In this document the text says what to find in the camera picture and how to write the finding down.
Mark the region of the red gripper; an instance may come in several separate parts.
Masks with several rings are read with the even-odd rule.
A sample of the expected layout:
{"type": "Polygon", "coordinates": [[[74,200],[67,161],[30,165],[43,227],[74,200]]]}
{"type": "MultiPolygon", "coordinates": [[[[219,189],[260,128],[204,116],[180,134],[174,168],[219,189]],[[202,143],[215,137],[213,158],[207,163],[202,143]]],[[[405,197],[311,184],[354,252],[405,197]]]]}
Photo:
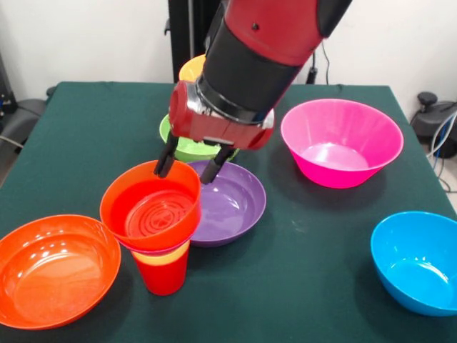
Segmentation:
{"type": "Polygon", "coordinates": [[[243,123],[206,104],[198,93],[196,83],[179,81],[170,98],[169,122],[172,134],[167,136],[154,174],[159,178],[168,175],[175,161],[179,137],[228,145],[220,148],[200,176],[202,184],[210,184],[235,149],[260,149],[266,144],[273,133],[275,114],[274,110],[270,110],[266,118],[257,124],[243,123]]]}

